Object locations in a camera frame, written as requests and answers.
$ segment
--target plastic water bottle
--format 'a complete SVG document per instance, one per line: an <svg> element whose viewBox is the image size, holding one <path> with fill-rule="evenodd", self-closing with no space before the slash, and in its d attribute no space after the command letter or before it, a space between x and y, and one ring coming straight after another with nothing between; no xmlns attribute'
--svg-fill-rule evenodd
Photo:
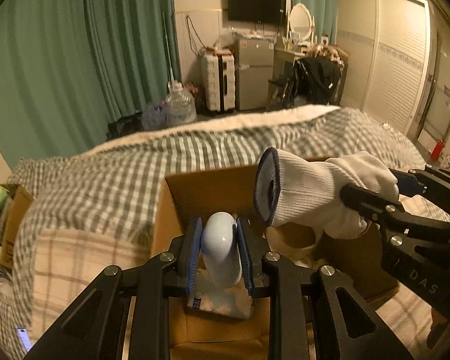
<svg viewBox="0 0 450 360"><path fill-rule="evenodd" d="M167 125L169 127L197 121L195 100L188 90L177 81L169 82L167 96Z"/></svg>
<svg viewBox="0 0 450 360"><path fill-rule="evenodd" d="M5 304L10 304L13 298L12 282L6 272L0 270L0 300Z"/></svg>
<svg viewBox="0 0 450 360"><path fill-rule="evenodd" d="M167 128L167 102L147 105L142 112L144 131L156 131Z"/></svg>

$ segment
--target smartphone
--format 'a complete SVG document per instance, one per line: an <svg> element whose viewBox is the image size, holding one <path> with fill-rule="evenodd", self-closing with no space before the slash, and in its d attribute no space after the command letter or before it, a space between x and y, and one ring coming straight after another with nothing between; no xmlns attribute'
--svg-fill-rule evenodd
<svg viewBox="0 0 450 360"><path fill-rule="evenodd" d="M28 338L27 329L24 329L22 327L17 328L17 333L20 341L23 344L23 347L28 352L32 347L32 344L30 343L30 339Z"/></svg>

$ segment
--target white suitcase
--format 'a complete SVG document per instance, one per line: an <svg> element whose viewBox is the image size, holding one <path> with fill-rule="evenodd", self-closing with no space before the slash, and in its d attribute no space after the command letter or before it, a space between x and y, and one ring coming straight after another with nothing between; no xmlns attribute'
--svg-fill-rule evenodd
<svg viewBox="0 0 450 360"><path fill-rule="evenodd" d="M202 78L207 108L224 112L235 108L235 65L233 55L205 54Z"/></svg>

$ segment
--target white bottle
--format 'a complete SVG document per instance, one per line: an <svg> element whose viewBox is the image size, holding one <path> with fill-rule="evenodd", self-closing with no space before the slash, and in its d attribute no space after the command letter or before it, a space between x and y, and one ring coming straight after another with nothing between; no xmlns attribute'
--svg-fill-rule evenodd
<svg viewBox="0 0 450 360"><path fill-rule="evenodd" d="M13 298L12 282L8 275L0 270L0 300L5 304L10 304Z"/></svg>
<svg viewBox="0 0 450 360"><path fill-rule="evenodd" d="M169 82L167 96L167 125L176 127L197 121L195 100L189 91L177 81Z"/></svg>
<svg viewBox="0 0 450 360"><path fill-rule="evenodd" d="M218 288L233 287L242 277L235 226L228 212L216 212L208 219L200 239L203 262Z"/></svg>

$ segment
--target gray checkered bedding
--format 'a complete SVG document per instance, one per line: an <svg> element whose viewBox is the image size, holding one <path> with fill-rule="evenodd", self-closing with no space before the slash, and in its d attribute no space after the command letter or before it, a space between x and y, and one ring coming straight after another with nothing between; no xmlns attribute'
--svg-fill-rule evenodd
<svg viewBox="0 0 450 360"><path fill-rule="evenodd" d="M90 156L22 160L9 182L35 197L15 244L14 298L0 302L0 344L12 359L25 351L15 329L32 315L35 240L44 229L75 228L147 245L166 174L254 164L270 146L303 158L366 150L388 167L423 167L411 142L355 109L273 127L180 132Z"/></svg>

